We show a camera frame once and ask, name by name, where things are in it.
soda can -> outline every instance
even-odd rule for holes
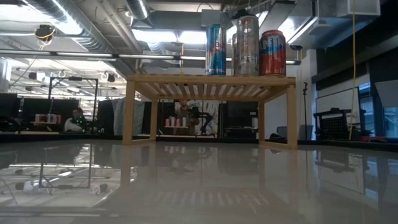
[[[170,126],[171,126],[171,127],[174,127],[174,125],[175,125],[175,118],[174,118],[174,117],[172,117],[172,120],[171,120],[171,124],[170,124]]]
[[[243,16],[236,26],[237,75],[259,75],[259,19],[253,15]]]
[[[260,75],[286,77],[286,40],[279,30],[269,30],[261,35]]]
[[[236,75],[238,71],[238,42],[236,41],[236,34],[232,35],[232,75]]]
[[[206,30],[206,74],[225,75],[226,29],[221,24],[212,24]]]
[[[187,118],[185,117],[182,118],[182,126],[187,127]]]

person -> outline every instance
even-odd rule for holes
[[[180,119],[180,124],[182,125],[182,119],[187,119],[187,126],[188,128],[175,128],[176,135],[196,135],[195,125],[199,124],[198,118],[191,118],[189,107],[188,107],[188,100],[179,100],[180,108],[175,112],[177,115],[176,118]]]
[[[73,117],[67,119],[65,122],[65,131],[84,131],[86,129],[86,118],[83,115],[83,110],[77,108],[73,110]]]

red can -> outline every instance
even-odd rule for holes
[[[269,30],[261,35],[260,75],[286,76],[286,40],[279,30]]]

glossy floor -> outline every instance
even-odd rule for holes
[[[120,141],[0,148],[3,223],[398,223],[398,153]]]

blue can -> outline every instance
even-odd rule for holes
[[[221,24],[212,24],[206,30],[206,74],[226,74],[226,29]]]

